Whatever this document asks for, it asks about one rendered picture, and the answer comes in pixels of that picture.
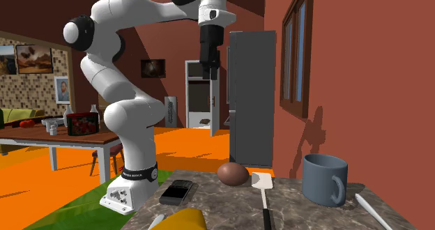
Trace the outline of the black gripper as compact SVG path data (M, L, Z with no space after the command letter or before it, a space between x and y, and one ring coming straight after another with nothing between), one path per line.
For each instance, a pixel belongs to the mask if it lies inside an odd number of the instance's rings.
M218 79L220 64L218 62L218 47L223 44L224 28L207 24L200 26L200 57L203 68L203 79Z

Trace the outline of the white open door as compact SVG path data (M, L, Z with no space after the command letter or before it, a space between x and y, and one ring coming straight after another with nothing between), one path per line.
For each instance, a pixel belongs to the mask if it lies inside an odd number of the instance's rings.
M219 79L204 79L199 60L185 61L186 128L210 130L211 137L220 129Z

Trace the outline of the grey refrigerator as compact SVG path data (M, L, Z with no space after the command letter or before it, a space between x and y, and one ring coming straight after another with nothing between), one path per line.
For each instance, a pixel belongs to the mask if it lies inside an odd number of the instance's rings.
M275 49L275 31L230 33L229 159L247 167L273 163Z

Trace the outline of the black phone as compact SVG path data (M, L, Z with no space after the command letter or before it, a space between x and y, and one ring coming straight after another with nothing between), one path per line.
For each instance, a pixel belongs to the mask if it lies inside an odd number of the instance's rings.
M186 198L192 186L192 181L175 180L160 196L159 202L164 205L179 206Z

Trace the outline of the red cushioned wooden chair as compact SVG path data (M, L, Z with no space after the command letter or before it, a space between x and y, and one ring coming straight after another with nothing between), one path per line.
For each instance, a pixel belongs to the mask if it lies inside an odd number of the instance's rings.
M110 148L110 157L113 159L113 167L114 167L114 173L117 174L119 169L117 167L117 163L116 163L116 156L118 154L121 154L121 159L124 160L124 154L123 154L123 145L122 144L117 144L113 147ZM90 170L90 176L93 174L93 170L95 168L96 165L96 161L98 159L98 152L94 151L92 153L92 157L93 157L93 162L91 165L91 170Z

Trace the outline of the yellow rounded object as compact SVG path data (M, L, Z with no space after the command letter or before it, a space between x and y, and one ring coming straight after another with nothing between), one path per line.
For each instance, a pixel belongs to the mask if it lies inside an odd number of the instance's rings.
M207 226L201 210L186 208L166 217L151 230L207 230Z

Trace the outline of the grey-blue mug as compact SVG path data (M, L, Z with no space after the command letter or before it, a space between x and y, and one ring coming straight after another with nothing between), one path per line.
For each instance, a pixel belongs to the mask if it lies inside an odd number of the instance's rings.
M348 164L337 157L311 153L303 158L303 195L327 207L340 207L346 201Z

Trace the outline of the wooden dining table white legs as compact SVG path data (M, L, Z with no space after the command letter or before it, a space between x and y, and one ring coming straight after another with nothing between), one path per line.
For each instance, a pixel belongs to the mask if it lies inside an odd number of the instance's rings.
M57 148L97 150L100 183L111 178L110 148L120 144L113 132L104 131L92 135L69 136L65 127L57 129L57 135L50 135L42 124L33 128L4 128L0 130L0 144L20 146L44 146L49 148L52 171L57 167Z

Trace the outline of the green patterned robot stand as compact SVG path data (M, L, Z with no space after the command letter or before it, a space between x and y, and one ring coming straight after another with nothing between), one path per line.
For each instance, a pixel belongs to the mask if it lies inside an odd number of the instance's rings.
M108 185L99 185L23 230L120 230L133 216L122 215L100 205Z

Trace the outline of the green sofa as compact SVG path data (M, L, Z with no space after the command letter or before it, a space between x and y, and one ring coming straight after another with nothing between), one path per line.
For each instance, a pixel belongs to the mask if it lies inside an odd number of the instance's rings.
M33 117L44 116L45 111L43 109L7 109L2 108L4 127L10 126L14 121L27 120ZM0 144L0 154L7 155L9 152L20 150L25 146Z

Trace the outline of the white pen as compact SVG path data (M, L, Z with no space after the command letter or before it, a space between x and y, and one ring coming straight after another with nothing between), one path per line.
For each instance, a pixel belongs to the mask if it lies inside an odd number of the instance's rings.
M372 206L358 193L355 193L357 202L385 229L393 230L392 227L372 208Z

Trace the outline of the dark wall picture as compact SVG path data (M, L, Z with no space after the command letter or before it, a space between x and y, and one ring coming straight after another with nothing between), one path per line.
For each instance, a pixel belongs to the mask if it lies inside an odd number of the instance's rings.
M141 60L141 77L142 78L165 78L165 60L164 59L144 59Z

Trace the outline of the portrait wall picture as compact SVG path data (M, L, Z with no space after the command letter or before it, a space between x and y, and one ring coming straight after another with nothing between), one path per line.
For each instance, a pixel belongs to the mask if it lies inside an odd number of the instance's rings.
M70 104L69 81L67 76L55 76L55 100L57 104Z

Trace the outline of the desert landscape wall picture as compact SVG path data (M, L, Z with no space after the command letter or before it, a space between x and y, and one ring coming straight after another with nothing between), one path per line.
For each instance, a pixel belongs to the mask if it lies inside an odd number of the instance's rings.
M53 73L52 50L41 45L16 45L19 74Z

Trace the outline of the blue and brown wall picture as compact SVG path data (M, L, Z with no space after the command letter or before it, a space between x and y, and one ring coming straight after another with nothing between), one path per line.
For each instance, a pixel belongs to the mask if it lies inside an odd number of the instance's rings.
M16 75L15 50L13 45L0 46L0 75Z

